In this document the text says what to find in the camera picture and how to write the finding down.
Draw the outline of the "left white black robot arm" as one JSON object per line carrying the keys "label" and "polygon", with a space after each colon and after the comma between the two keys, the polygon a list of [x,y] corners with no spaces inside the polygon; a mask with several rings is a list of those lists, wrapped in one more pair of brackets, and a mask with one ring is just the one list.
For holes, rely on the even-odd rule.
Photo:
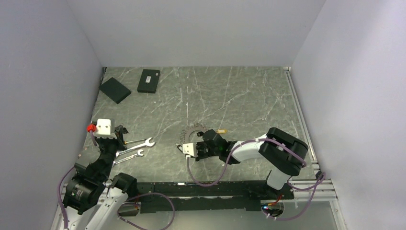
{"label": "left white black robot arm", "polygon": [[75,174],[64,196],[58,196],[61,224],[54,229],[104,230],[124,202],[138,195],[137,179],[125,173],[117,174],[110,186],[105,185],[117,151],[126,149],[124,134],[128,131],[119,125],[112,130],[112,138],[102,138],[95,134],[96,130],[98,126],[88,125],[88,132],[100,150],[99,157],[89,163],[81,157],[73,166]]}

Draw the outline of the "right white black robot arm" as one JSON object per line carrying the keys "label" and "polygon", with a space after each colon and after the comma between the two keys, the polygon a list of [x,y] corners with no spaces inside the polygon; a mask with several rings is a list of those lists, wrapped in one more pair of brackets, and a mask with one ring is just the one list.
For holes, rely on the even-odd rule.
{"label": "right white black robot arm", "polygon": [[246,141],[227,141],[212,129],[204,132],[202,138],[202,141],[190,144],[191,150],[184,150],[184,154],[196,161],[218,157],[226,165],[251,159],[264,159],[273,165],[264,185],[264,194],[270,199],[277,198],[287,181],[298,176],[307,165],[305,157],[309,146],[276,127]]}

